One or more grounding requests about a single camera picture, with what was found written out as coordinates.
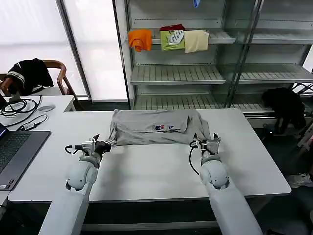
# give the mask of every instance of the orange cloth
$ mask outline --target orange cloth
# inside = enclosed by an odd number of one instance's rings
[[[152,32],[147,29],[135,30],[128,33],[129,46],[135,47],[135,50],[151,50]]]

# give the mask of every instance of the green t-shirt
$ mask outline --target green t-shirt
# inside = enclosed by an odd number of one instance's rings
[[[162,50],[185,49],[184,31],[161,31]]]

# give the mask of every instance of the metal shelf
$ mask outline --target metal shelf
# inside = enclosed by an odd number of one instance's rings
[[[300,65],[245,65],[240,84],[313,82],[313,74]]]
[[[262,101],[262,94],[235,94],[231,108],[241,109],[243,113],[272,113]]]
[[[140,95],[134,106],[135,110],[216,108],[223,108],[223,104],[209,94]]]
[[[233,44],[236,39],[230,37],[226,32],[221,29],[204,29],[199,28],[199,30],[208,30],[209,31],[209,41],[208,44]],[[161,44],[161,35],[158,28],[152,29],[152,44]]]
[[[238,40],[243,42],[244,33],[240,33]],[[312,30],[286,29],[257,29],[253,34],[252,44],[313,44]]]
[[[131,78],[133,85],[186,85],[223,84],[213,65],[135,66]]]

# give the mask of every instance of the red cloth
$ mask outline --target red cloth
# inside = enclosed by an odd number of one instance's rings
[[[172,26],[164,26],[160,28],[160,32],[161,31],[172,31],[172,30],[182,30],[185,31],[185,27],[182,26],[182,24],[176,24],[176,25],[172,25]]]

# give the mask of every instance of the computer mouse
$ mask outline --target computer mouse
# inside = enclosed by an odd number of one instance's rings
[[[46,112],[49,112],[53,109],[55,109],[55,105],[49,104],[49,105],[45,105],[45,106],[38,108],[38,111],[46,113]]]

